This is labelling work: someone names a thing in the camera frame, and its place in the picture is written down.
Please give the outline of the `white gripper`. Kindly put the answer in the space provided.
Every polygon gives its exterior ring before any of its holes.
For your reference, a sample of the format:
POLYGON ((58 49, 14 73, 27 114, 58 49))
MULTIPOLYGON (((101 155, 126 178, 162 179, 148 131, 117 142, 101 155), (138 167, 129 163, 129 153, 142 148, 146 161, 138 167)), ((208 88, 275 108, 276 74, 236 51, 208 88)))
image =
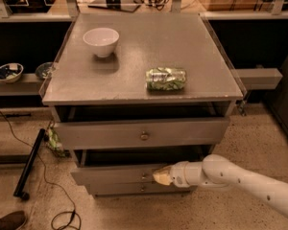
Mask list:
POLYGON ((186 180, 185 167, 188 164, 187 161, 182 161, 171 166, 158 169, 153 172, 153 178, 155 182, 161 185, 169 186, 173 183, 179 188, 189 188, 190 185, 186 180))

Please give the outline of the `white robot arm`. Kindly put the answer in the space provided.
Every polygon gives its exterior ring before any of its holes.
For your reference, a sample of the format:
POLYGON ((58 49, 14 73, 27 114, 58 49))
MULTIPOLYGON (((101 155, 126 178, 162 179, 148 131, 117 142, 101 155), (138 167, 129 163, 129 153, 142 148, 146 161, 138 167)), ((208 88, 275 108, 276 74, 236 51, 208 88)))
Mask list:
POLYGON ((234 186, 288 218, 288 183, 245 170, 221 155, 210 154, 202 162, 178 162, 154 171, 153 177, 161 185, 173 184, 178 188, 234 186))

